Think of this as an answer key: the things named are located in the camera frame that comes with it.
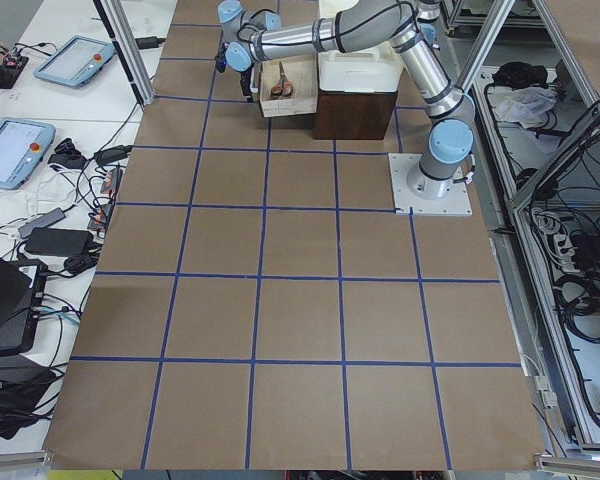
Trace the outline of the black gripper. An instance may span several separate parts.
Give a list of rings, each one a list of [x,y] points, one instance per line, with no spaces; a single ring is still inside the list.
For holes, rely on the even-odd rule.
[[[252,97],[251,69],[253,60],[246,48],[239,43],[222,43],[214,57],[215,69],[224,73],[230,67],[240,75],[240,87],[244,97]]]

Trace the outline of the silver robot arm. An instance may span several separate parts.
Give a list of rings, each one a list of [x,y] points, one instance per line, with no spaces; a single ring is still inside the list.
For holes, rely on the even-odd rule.
[[[358,1],[333,16],[284,27],[267,9],[247,11],[239,1],[217,7],[226,46],[221,57],[233,70],[309,53],[359,52],[384,42],[400,57],[432,122],[428,146],[406,176],[413,194],[426,200],[450,192],[454,175],[473,146],[468,123],[475,106],[456,86],[426,41],[415,1]]]

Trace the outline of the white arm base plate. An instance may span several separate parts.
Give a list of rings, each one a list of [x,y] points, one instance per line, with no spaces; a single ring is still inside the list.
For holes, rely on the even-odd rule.
[[[396,215],[470,217],[473,214],[462,168],[451,179],[432,180],[420,169],[420,154],[390,153],[394,212]]]

